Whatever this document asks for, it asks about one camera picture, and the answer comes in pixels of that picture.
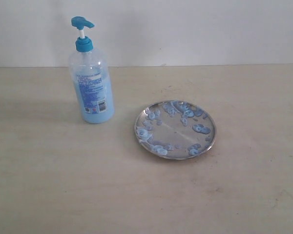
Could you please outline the round steel plate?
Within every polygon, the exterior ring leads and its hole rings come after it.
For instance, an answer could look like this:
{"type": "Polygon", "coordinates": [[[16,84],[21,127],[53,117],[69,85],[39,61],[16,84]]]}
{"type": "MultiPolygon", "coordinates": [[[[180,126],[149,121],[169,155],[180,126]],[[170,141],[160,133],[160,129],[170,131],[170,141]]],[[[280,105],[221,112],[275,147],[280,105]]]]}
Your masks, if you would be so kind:
{"type": "Polygon", "coordinates": [[[182,100],[165,100],[146,107],[134,125],[138,142],[150,153],[185,160],[210,150],[216,125],[201,107],[182,100]]]}

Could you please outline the blue pump soap bottle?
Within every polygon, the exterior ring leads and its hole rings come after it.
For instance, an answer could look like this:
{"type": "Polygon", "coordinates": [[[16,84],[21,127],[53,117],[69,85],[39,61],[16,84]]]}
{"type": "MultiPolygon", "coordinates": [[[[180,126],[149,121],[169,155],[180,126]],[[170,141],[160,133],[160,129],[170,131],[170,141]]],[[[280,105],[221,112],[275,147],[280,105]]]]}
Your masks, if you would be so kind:
{"type": "Polygon", "coordinates": [[[79,36],[76,51],[69,58],[69,70],[83,120],[92,124],[106,122],[114,115],[108,65],[103,52],[84,34],[85,27],[95,25],[81,16],[73,17],[71,24],[79,36]]]}

